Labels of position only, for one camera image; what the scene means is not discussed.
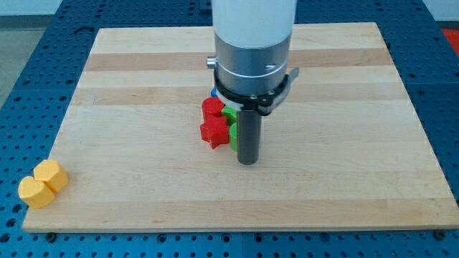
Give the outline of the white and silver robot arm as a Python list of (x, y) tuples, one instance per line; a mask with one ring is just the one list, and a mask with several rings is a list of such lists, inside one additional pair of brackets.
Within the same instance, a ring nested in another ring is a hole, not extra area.
[(283, 81), (296, 0), (212, 0), (216, 75), (238, 95), (264, 95)]

